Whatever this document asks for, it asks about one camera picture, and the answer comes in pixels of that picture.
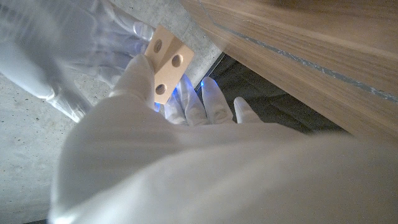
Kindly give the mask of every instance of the wood grain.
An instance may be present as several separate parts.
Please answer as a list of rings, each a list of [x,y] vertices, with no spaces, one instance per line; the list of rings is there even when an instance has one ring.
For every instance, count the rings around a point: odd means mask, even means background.
[[[262,77],[355,136],[398,143],[397,104],[220,29],[198,1],[182,4],[221,50]]]
[[[201,2],[217,24],[398,95],[396,16],[292,10],[269,1]]]

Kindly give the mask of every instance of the drilled hole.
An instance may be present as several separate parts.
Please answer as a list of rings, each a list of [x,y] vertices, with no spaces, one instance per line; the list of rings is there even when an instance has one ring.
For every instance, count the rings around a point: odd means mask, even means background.
[[[158,95],[162,95],[166,91],[166,85],[160,84],[156,87],[155,92]]]
[[[174,58],[172,59],[172,65],[176,68],[178,68],[181,65],[182,62],[182,57],[181,55],[176,55],[174,56]]]
[[[161,50],[162,48],[162,40],[156,40],[155,42],[155,47],[154,47],[154,52],[157,53]]]

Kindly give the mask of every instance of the gloved hand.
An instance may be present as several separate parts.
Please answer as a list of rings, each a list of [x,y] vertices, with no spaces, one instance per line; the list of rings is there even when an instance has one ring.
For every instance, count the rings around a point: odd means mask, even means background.
[[[0,73],[77,122],[91,104],[71,75],[114,86],[153,32],[107,0],[0,0]]]
[[[152,65],[134,57],[109,98],[67,137],[50,223],[398,219],[396,149],[265,124],[240,98],[241,124],[233,124],[216,83],[206,78],[202,88],[204,107],[183,77],[167,117],[191,126],[172,124],[152,109]]]
[[[184,75],[165,104],[165,118],[173,124],[190,126],[234,123],[233,114],[215,81],[205,77],[201,87],[204,107],[191,81]],[[262,122],[243,98],[237,97],[234,107],[238,123]]]

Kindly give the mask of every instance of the wooden shelf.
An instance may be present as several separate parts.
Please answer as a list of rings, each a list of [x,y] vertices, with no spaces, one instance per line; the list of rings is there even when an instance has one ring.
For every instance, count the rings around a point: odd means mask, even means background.
[[[359,138],[398,143],[398,3],[181,2],[251,70]]]

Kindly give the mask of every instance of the concrete surface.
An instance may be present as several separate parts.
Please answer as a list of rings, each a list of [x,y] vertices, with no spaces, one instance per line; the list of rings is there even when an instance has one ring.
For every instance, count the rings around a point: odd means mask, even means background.
[[[195,86],[221,53],[177,0],[112,1],[134,17],[159,23],[195,54],[187,70]],[[94,105],[109,87],[89,76],[75,83]],[[0,75],[0,223],[46,219],[52,174],[62,144],[74,122]]]

